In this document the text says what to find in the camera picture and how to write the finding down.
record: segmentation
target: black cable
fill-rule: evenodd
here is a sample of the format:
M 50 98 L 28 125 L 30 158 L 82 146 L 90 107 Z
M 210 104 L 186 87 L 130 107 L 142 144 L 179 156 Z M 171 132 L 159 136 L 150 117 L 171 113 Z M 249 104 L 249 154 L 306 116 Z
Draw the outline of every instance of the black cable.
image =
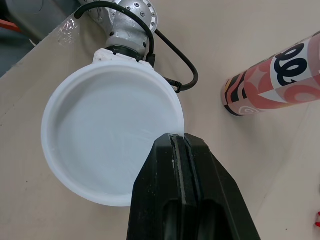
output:
M 120 13 L 123 13 L 124 15 L 128 16 L 129 18 L 131 18 L 132 20 L 134 20 L 137 24 L 139 24 L 139 26 L 145 31 L 147 37 L 149 38 L 149 53 L 147 55 L 151 56 L 154 54 L 155 51 L 155 39 L 154 39 L 154 35 L 151 32 L 150 28 L 147 26 L 147 24 L 145 24 L 145 22 L 143 20 L 141 20 L 137 15 L 135 15 L 133 12 L 131 12 L 130 10 L 117 5 L 116 3 L 112 3 L 112 2 L 108 2 L 108 1 L 95 1 L 95 2 L 91 2 L 88 3 L 86 5 L 81 6 L 77 11 L 75 11 L 74 13 L 74 17 L 76 19 L 80 19 L 82 17 L 82 15 L 91 9 L 96 9 L 96 8 L 109 8 L 109 9 L 113 9 L 116 10 Z
M 193 88 L 199 79 L 199 74 L 196 69 L 196 67 L 192 64 L 192 62 L 172 43 L 170 42 L 158 29 L 155 30 L 155 34 L 159 36 L 184 62 L 185 64 L 190 68 L 191 72 L 193 73 L 193 80 L 189 82 L 188 84 L 182 84 L 178 81 L 171 80 L 169 78 L 165 78 L 168 83 L 172 86 L 177 87 L 178 89 L 175 91 L 176 93 L 179 93 L 180 91 L 186 91 L 191 88 Z

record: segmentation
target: beige table surface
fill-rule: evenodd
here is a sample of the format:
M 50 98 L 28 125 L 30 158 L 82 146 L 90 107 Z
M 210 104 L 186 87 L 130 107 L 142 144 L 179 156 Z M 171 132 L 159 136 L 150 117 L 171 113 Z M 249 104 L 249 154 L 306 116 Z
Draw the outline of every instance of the beige table surface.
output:
M 237 181 L 263 240 L 318 240 L 320 102 L 253 117 L 228 114 L 227 78 L 320 30 L 319 0 L 154 0 L 159 29 L 196 65 L 179 94 L 186 131 L 203 138 Z M 0 79 L 0 240 L 124 240 L 129 208 L 89 202 L 65 188 L 43 155 L 47 101 L 104 46 L 86 15 L 67 19 Z M 191 74 L 156 38 L 155 70 Z

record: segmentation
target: white plastic bowl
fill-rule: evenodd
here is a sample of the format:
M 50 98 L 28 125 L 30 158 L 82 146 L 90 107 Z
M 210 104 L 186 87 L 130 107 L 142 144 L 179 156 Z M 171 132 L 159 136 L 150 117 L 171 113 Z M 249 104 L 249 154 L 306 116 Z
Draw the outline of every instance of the white plastic bowl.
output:
M 179 99 L 167 81 L 137 62 L 105 61 L 69 76 L 51 96 L 41 142 L 55 176 L 92 202 L 130 206 L 154 141 L 184 135 Z

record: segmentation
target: red object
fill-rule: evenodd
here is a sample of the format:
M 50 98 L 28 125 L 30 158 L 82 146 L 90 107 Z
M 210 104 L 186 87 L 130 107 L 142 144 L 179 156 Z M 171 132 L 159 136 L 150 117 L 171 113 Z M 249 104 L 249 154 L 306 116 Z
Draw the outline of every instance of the red object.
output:
M 0 28 L 9 29 L 9 30 L 21 33 L 21 30 L 17 25 L 5 20 L 0 20 Z
M 320 222 L 316 222 L 315 225 L 320 228 Z

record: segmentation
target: patterned cylinder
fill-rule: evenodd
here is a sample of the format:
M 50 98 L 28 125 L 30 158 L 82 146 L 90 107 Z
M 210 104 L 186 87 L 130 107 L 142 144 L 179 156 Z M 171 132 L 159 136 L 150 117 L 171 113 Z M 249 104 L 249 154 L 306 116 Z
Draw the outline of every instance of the patterned cylinder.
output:
M 320 31 L 229 79 L 224 107 L 247 116 L 320 99 Z

